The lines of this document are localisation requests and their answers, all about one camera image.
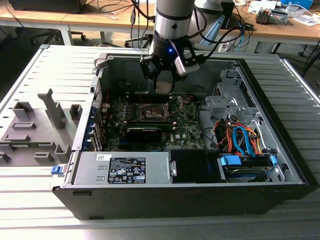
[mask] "power supply label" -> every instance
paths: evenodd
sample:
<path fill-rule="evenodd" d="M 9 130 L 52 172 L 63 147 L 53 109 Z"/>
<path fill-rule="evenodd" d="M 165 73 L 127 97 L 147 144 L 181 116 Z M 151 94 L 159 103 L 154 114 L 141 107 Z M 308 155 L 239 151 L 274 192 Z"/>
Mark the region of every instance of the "power supply label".
<path fill-rule="evenodd" d="M 145 157 L 110 158 L 108 183 L 110 184 L 145 184 Z"/>

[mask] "blue tab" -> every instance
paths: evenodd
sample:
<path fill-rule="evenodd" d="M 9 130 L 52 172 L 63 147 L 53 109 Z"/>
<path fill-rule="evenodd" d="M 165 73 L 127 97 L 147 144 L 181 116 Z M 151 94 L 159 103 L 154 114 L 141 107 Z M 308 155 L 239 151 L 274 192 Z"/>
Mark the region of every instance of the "blue tab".
<path fill-rule="evenodd" d="M 272 162 L 273 165 L 276 165 L 278 163 L 277 158 L 275 156 L 270 156 L 270 160 Z"/>
<path fill-rule="evenodd" d="M 241 160 L 239 156 L 236 155 L 225 155 L 228 165 L 241 165 Z"/>
<path fill-rule="evenodd" d="M 51 168 L 51 174 L 52 175 L 61 175 L 63 173 L 64 168 L 62 166 L 53 166 Z"/>
<path fill-rule="evenodd" d="M 241 165 L 241 160 L 239 156 L 236 155 L 224 155 L 220 158 L 222 166 L 225 165 Z"/>
<path fill-rule="evenodd" d="M 221 158 L 220 158 L 220 161 L 221 161 L 222 166 L 225 166 L 225 165 L 228 164 L 228 163 L 227 163 L 227 160 L 226 160 L 224 157 L 221 157 Z"/>

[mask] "aluminum extrusion table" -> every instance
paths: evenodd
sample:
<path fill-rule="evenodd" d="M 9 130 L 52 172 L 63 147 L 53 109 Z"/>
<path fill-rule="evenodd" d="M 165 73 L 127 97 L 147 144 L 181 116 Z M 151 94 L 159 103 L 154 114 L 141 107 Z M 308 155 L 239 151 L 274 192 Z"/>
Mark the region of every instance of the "aluminum extrusion table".
<path fill-rule="evenodd" d="M 142 54 L 145 50 L 128 49 Z M 16 101 L 43 107 L 52 88 L 62 107 L 83 104 L 98 53 L 116 48 L 43 45 L 0 103 L 0 136 Z M 216 53 L 233 57 L 236 53 Z M 277 55 L 237 54 L 246 60 L 296 146 L 320 181 L 320 99 L 288 61 Z M 319 239 L 320 190 L 264 215 L 80 221 L 51 192 L 51 167 L 0 167 L 1 239 Z"/>

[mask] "circuit board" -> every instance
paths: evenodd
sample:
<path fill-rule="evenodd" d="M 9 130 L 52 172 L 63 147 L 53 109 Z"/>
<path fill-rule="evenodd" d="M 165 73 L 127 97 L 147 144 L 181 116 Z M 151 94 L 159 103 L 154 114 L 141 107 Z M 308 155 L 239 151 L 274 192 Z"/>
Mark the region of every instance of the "circuit board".
<path fill-rule="evenodd" d="M 132 103 L 118 97 L 110 106 L 105 151 L 165 152 L 204 147 L 196 105 L 188 96 L 174 96 L 164 103 Z M 141 131 L 150 132 L 141 135 Z"/>

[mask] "office chair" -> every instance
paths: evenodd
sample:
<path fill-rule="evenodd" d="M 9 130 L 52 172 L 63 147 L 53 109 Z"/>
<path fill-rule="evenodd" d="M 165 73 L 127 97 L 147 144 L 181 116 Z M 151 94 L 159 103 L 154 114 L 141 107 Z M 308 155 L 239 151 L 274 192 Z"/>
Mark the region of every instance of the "office chair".
<path fill-rule="evenodd" d="M 87 39 L 86 35 L 84 35 L 84 33 L 80 32 L 80 31 L 71 31 L 71 34 L 81 35 L 81 39 L 83 41 L 85 41 Z M 43 44 L 48 44 L 51 41 L 51 39 L 53 39 L 53 38 L 56 41 L 59 41 L 59 40 L 63 39 L 61 31 L 59 31 L 57 29 L 48 29 L 47 32 L 43 32 L 43 33 L 31 36 L 30 37 L 30 43 L 32 45 L 36 45 L 38 43 L 36 38 L 46 37 L 46 36 L 47 36 L 47 38 L 44 40 Z"/>

